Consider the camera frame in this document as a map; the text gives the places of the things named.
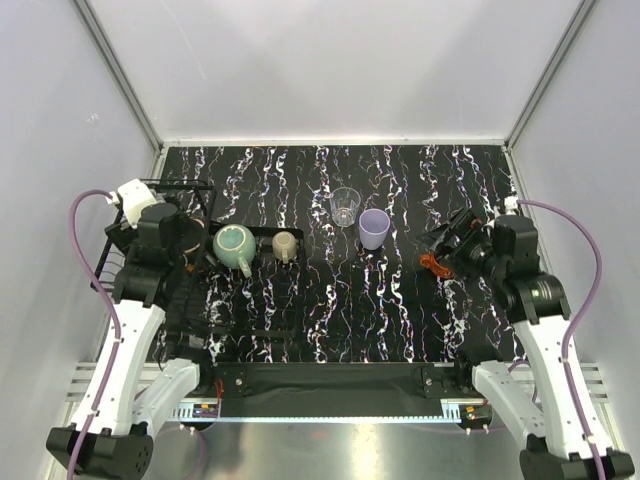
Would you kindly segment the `orange black mug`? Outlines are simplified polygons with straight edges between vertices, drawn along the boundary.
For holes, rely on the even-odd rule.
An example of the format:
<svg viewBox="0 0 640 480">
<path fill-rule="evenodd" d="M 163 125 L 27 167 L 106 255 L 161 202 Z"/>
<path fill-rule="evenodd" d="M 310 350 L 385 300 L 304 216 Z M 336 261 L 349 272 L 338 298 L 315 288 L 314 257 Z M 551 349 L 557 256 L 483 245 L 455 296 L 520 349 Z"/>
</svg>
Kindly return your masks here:
<svg viewBox="0 0 640 480">
<path fill-rule="evenodd" d="M 449 280 L 454 277 L 454 273 L 450 269 L 441 265 L 431 253 L 420 256 L 420 265 L 429 270 L 437 278 Z"/>
</svg>

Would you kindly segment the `lilac plastic cup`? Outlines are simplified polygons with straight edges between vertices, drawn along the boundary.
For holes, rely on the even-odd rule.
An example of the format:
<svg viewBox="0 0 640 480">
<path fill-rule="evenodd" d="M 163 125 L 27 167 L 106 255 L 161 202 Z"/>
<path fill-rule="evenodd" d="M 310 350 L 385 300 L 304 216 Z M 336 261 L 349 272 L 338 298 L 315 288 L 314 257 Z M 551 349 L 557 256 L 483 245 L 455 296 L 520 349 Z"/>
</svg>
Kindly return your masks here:
<svg viewBox="0 0 640 480">
<path fill-rule="evenodd" d="M 388 214 L 380 209 L 365 210 L 359 217 L 359 235 L 364 249 L 380 248 L 390 228 Z"/>
</svg>

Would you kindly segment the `green glazed ceramic mug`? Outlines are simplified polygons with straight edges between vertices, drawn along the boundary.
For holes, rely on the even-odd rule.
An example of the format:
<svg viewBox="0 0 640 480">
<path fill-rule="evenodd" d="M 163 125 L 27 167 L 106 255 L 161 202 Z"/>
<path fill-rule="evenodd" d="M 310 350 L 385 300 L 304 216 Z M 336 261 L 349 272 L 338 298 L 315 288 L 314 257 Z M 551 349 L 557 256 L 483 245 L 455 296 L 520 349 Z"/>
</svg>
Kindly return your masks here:
<svg viewBox="0 0 640 480">
<path fill-rule="evenodd" d="M 239 224 L 223 226 L 214 236 L 213 251 L 224 266 L 240 271 L 245 278 L 252 276 L 251 265 L 257 244 L 247 227 Z"/>
</svg>

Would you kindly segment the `tall clear glass tumbler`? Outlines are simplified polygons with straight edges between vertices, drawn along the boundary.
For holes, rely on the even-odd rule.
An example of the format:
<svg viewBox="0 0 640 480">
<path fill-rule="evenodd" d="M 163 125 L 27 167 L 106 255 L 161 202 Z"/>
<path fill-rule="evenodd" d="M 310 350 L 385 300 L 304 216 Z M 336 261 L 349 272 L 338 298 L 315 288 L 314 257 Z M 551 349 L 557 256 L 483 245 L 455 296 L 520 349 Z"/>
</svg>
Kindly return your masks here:
<svg viewBox="0 0 640 480">
<path fill-rule="evenodd" d="M 350 187 L 339 187 L 329 197 L 333 222 L 341 228 L 355 223 L 356 214 L 361 204 L 361 195 Z"/>
</svg>

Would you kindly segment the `small beige mug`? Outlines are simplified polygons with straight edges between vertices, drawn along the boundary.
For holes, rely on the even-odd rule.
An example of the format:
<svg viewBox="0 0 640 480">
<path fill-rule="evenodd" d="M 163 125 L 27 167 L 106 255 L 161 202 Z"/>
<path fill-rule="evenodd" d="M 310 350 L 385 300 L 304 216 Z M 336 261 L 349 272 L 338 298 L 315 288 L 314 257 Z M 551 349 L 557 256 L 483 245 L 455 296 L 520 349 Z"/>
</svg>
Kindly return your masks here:
<svg viewBox="0 0 640 480">
<path fill-rule="evenodd" d="M 288 231 L 278 232 L 272 238 L 272 251 L 278 260 L 283 263 L 289 263 L 297 253 L 295 236 Z"/>
</svg>

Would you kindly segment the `black mug red inside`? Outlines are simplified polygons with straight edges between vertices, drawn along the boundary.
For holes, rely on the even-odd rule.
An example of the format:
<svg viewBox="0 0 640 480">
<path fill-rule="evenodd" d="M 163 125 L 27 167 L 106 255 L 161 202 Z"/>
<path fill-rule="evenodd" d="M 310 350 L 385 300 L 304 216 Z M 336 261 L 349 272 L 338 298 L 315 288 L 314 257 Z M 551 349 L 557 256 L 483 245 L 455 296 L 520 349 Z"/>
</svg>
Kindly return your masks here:
<svg viewBox="0 0 640 480">
<path fill-rule="evenodd" d="M 187 261 L 193 262 L 204 236 L 204 222 L 198 218 L 190 218 L 187 229 L 182 236 L 181 246 Z"/>
</svg>

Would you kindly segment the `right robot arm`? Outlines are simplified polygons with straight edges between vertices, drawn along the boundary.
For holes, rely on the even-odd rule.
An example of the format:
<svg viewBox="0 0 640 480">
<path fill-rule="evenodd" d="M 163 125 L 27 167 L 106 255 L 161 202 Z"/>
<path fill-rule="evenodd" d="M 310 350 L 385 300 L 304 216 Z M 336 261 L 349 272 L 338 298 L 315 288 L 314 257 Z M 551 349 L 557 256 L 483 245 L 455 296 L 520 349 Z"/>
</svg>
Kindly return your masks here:
<svg viewBox="0 0 640 480">
<path fill-rule="evenodd" d="M 453 385 L 480 394 L 520 447 L 526 479 L 629 479 L 632 457 L 613 445 L 591 401 L 571 340 L 574 316 L 561 282 L 540 267 L 538 231 L 519 214 L 487 226 L 470 209 L 419 237 L 422 265 L 441 279 L 486 282 L 526 353 L 538 401 L 515 383 L 492 347 L 459 354 Z"/>
</svg>

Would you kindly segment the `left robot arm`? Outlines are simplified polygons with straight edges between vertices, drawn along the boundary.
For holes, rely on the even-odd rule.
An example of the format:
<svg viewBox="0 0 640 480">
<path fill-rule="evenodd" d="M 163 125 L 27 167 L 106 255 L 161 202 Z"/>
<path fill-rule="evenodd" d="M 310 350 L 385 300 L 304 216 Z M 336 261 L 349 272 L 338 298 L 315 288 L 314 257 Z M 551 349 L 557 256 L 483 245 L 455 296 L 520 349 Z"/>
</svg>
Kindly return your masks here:
<svg viewBox="0 0 640 480">
<path fill-rule="evenodd" d="M 115 276 L 107 302 L 112 328 L 71 423 L 51 429 L 46 448 L 75 479 L 141 479 L 154 438 L 188 393 L 209 394 L 215 373 L 189 359 L 171 360 L 143 393 L 137 391 L 147 352 L 186 273 L 182 239 L 190 219 L 171 203 L 145 207 L 137 236 Z"/>
</svg>

